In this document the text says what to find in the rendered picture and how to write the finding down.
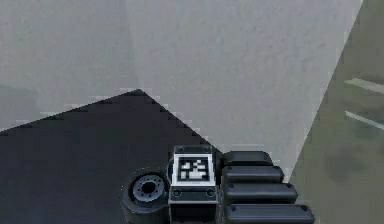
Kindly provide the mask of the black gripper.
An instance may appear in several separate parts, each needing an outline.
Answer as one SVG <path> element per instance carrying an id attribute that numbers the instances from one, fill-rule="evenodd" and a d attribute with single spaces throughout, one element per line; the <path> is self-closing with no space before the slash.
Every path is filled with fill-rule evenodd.
<path id="1" fill-rule="evenodd" d="M 168 190 L 163 168 L 146 167 L 130 174 L 120 194 L 124 224 L 170 224 Z"/>

